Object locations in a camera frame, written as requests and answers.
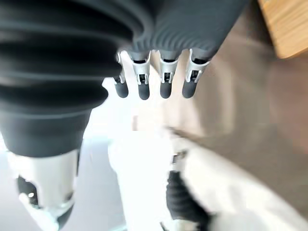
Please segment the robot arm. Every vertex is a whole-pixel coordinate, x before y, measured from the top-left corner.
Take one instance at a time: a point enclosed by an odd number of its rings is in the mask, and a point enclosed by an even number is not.
[[[72,210],[83,133],[108,96],[103,79],[128,95],[117,52],[130,54],[146,100],[150,51],[160,51],[168,98],[178,56],[191,49],[190,98],[247,2],[0,0],[0,129],[20,199],[41,228],[59,230]]]

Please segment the black rubber fingertip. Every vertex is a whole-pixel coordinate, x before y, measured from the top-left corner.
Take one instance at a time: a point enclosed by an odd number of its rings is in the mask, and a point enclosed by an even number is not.
[[[126,82],[115,84],[115,90],[117,95],[121,98],[126,98],[128,96],[128,87]]]
[[[171,95],[172,83],[160,83],[160,96],[168,99]]]
[[[149,84],[138,85],[139,96],[142,100],[147,100],[150,97]]]
[[[191,98],[194,93],[196,92],[197,84],[193,81],[190,81],[189,83],[184,81],[183,89],[182,89],[182,95],[184,98],[189,99]]]

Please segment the gray floor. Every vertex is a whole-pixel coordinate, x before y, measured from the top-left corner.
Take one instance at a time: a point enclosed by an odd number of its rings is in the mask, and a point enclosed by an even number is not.
[[[112,231],[125,225],[115,172],[111,169],[104,138],[85,139],[81,152],[77,200],[63,231]],[[6,153],[0,153],[0,230],[39,231],[19,203]]]

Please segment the wooden surface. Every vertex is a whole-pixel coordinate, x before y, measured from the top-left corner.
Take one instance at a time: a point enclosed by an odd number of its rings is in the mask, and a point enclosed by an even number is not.
[[[308,0],[259,0],[280,58],[308,50]]]

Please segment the black rubber grip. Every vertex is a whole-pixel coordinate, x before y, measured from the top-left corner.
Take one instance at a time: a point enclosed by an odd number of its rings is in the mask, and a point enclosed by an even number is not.
[[[190,81],[189,83],[184,81],[183,89],[182,89],[182,95],[184,98],[189,99],[191,98],[195,91],[196,91],[197,84],[193,81]]]
[[[115,90],[117,95],[121,98],[126,98],[128,96],[128,87],[126,82],[115,84]]]
[[[178,172],[170,172],[169,175],[167,207],[172,219],[197,222],[203,230],[207,230],[211,216],[193,200]]]
[[[172,83],[160,83],[160,96],[168,99],[171,95]]]
[[[139,96],[142,100],[147,100],[150,97],[149,84],[141,83],[138,85]]]

